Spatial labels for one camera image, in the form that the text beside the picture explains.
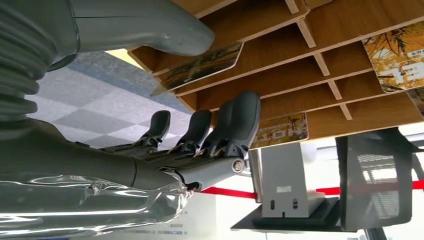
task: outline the metal screw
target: metal screw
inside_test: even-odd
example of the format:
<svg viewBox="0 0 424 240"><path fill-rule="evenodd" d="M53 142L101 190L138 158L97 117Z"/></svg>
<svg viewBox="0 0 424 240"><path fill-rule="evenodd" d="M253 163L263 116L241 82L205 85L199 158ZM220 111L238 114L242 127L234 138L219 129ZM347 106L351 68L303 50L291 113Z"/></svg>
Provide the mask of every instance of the metal screw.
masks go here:
<svg viewBox="0 0 424 240"><path fill-rule="evenodd" d="M236 174L239 174L241 172L243 172L243 170L245 169L245 161L241 160L241 159L235 159L232 162L232 171Z"/></svg>

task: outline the white wall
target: white wall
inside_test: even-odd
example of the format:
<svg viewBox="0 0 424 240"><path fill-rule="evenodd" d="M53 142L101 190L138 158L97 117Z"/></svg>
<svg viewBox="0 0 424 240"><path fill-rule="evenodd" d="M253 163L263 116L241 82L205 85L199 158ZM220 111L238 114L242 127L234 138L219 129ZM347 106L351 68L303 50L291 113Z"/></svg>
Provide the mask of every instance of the white wall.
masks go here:
<svg viewBox="0 0 424 240"><path fill-rule="evenodd" d="M264 233L231 231L231 227L259 206L254 199L216 196L217 240L266 240Z"/></svg>
<svg viewBox="0 0 424 240"><path fill-rule="evenodd" d="M128 228L75 240L216 240L216 196L195 193L182 214L169 223Z"/></svg>

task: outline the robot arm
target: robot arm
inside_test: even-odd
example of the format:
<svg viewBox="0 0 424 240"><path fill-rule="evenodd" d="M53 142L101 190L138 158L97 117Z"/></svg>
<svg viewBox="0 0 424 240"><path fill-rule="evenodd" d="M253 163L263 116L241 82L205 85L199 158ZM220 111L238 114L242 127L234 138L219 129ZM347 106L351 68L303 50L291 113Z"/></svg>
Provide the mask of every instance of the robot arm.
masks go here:
<svg viewBox="0 0 424 240"><path fill-rule="evenodd" d="M165 156L137 157L120 150L146 147L146 139L116 153L92 149L26 117L37 105L24 96L36 94L36 81L63 57L140 45L183 56L207 51L214 34L168 0L2 0L0 26L0 238L86 236L167 222L181 212L188 188L204 189L243 167L259 121L259 97L251 92L234 101L231 131L200 153L204 134Z"/></svg>

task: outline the wooden divider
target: wooden divider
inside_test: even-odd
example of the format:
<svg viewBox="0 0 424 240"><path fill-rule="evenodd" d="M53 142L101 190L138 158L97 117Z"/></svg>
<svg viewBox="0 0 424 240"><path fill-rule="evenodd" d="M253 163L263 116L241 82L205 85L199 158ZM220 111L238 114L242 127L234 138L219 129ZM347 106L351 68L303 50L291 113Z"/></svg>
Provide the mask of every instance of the wooden divider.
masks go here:
<svg viewBox="0 0 424 240"><path fill-rule="evenodd" d="M197 108L197 92L190 96L177 96L178 99L188 110L195 112Z"/></svg>
<svg viewBox="0 0 424 240"><path fill-rule="evenodd" d="M322 53L314 54L313 57L316 60L316 63L319 66L319 69L321 69L322 75L329 76L331 73L329 71L329 68L327 67L326 61L324 60Z"/></svg>
<svg viewBox="0 0 424 240"><path fill-rule="evenodd" d="M197 109L217 110L226 100L247 90L265 99L373 70L360 42L325 52L323 57L332 73L329 76L322 74L313 57L307 57L199 91Z"/></svg>
<svg viewBox="0 0 424 240"><path fill-rule="evenodd" d="M343 78L335 83L342 97L338 102L350 103L388 94L383 91L373 71Z"/></svg>
<svg viewBox="0 0 424 240"><path fill-rule="evenodd" d="M343 113L344 117L346 118L346 120L352 120L353 119L352 114L349 111L348 106L346 105L346 103L341 103L340 104L340 109L341 109L341 112Z"/></svg>
<svg viewBox="0 0 424 240"><path fill-rule="evenodd" d="M334 98L337 100L342 99L342 94L339 91L339 88L336 85L336 82L334 80L329 80L328 81L328 86L331 89L332 94L334 95Z"/></svg>
<svg viewBox="0 0 424 240"><path fill-rule="evenodd" d="M300 41L298 29L284 27L248 41L232 70L176 91L179 96L338 48L424 20L421 0L337 0L307 15L315 48Z"/></svg>
<svg viewBox="0 0 424 240"><path fill-rule="evenodd" d="M303 38L306 41L306 44L310 48L315 48L317 44L315 43L314 37L312 36L311 31L308 27L308 22L306 19L301 19L296 22L297 26L299 27L300 32L303 35Z"/></svg>

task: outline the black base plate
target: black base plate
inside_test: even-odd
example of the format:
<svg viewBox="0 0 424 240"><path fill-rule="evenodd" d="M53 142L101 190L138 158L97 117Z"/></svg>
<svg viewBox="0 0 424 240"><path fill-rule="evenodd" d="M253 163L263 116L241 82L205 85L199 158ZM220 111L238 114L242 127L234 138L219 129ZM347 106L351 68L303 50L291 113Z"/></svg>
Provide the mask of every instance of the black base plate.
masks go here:
<svg viewBox="0 0 424 240"><path fill-rule="evenodd" d="M340 201L338 197L326 198L309 218L262 217L259 206L232 230L251 230L256 232L346 232L339 223Z"/></svg>

